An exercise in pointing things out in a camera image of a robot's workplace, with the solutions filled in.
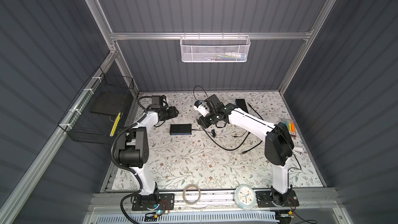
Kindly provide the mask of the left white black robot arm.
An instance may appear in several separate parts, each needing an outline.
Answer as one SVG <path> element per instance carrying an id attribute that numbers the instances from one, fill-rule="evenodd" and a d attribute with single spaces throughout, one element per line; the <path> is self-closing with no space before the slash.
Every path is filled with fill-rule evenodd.
<path id="1" fill-rule="evenodd" d="M 149 159 L 148 132 L 156 127 L 158 122 L 176 118 L 179 111 L 174 106 L 169 106 L 165 95 L 149 97 L 151 104 L 144 107 L 137 99 L 143 115 L 133 124 L 125 127 L 114 139 L 111 146 L 111 159 L 119 169 L 132 174 L 138 182 L 138 191 L 134 198 L 137 201 L 148 201 L 158 207 L 160 194 L 157 183 L 150 175 L 146 166 Z"/>

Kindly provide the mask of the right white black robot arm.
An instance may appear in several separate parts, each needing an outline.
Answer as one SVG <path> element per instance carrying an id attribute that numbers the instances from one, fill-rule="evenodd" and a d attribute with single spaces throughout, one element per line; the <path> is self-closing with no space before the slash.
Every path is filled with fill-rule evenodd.
<path id="1" fill-rule="evenodd" d="M 289 197 L 293 194 L 289 170 L 294 144 L 287 126 L 282 122 L 277 124 L 266 122 L 232 103 L 224 105 L 214 94 L 203 101 L 197 100 L 194 109 L 201 114 L 197 121 L 203 129 L 223 121 L 245 129 L 261 139 L 264 142 L 264 155 L 272 164 L 272 202 L 276 206 L 288 203 Z"/>

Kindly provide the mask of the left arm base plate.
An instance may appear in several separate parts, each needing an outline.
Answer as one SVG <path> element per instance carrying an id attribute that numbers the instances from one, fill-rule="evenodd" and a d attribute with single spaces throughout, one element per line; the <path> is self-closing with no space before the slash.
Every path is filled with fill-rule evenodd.
<path id="1" fill-rule="evenodd" d="M 132 211 L 173 210 L 175 194 L 160 193 L 159 195 L 135 196 L 132 200 Z"/>

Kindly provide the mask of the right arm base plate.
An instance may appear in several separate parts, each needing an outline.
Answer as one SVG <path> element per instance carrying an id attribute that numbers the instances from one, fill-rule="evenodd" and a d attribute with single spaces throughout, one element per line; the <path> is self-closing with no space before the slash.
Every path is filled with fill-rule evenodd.
<path id="1" fill-rule="evenodd" d="M 284 194 L 274 188 L 270 190 L 256 191 L 258 207 L 298 207 L 300 205 L 295 191 L 288 188 Z"/>

